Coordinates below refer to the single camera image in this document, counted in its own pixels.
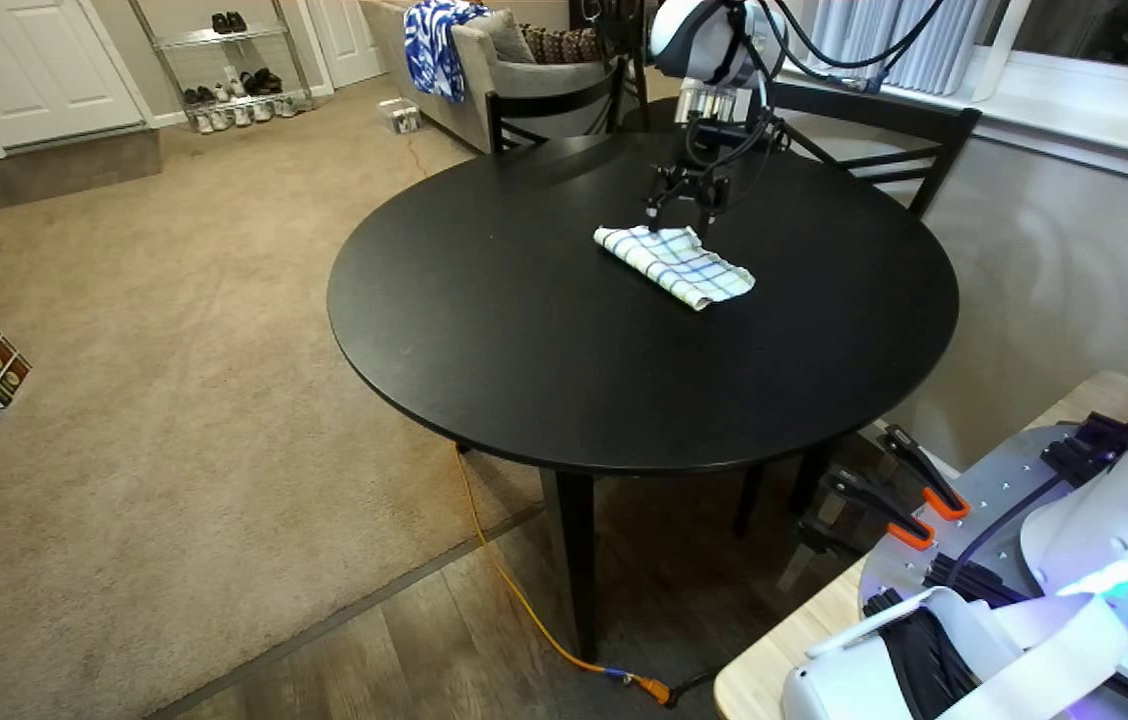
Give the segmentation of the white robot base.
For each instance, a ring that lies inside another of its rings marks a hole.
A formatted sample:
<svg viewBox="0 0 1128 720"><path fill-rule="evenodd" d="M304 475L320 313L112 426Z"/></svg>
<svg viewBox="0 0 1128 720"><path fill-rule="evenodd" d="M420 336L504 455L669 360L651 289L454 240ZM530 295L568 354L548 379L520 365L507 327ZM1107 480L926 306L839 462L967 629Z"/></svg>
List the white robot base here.
<svg viewBox="0 0 1128 720"><path fill-rule="evenodd" d="M866 558L862 602L950 583L971 602L1094 591L1128 629L1128 426L1089 417L1019 434L976 462L955 490L967 521L941 521L929 553L880 539Z"/></svg>

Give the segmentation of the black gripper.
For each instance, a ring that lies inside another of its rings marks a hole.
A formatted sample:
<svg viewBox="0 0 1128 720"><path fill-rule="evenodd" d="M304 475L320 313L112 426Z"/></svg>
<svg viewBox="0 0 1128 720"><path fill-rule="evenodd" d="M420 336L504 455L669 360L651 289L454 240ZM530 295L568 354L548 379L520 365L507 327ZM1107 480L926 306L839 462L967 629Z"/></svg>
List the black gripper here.
<svg viewBox="0 0 1128 720"><path fill-rule="evenodd" d="M661 230L665 205L681 196L685 180L701 180L694 190L697 225L715 230L728 210L719 173L767 136L765 94L754 83L685 83L671 119L681 128L675 169L651 169L643 220Z"/></svg>

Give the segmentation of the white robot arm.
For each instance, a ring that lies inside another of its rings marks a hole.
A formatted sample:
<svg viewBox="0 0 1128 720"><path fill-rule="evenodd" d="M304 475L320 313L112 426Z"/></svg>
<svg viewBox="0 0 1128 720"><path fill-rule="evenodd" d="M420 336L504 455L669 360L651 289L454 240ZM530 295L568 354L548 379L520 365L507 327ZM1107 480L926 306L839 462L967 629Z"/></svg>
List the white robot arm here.
<svg viewBox="0 0 1128 720"><path fill-rule="evenodd" d="M651 180L647 220L661 220L669 200L694 200L697 225L713 230L728 205L728 169L767 133L784 33L759 0L665 0L647 54L681 80L671 110L681 149Z"/></svg>

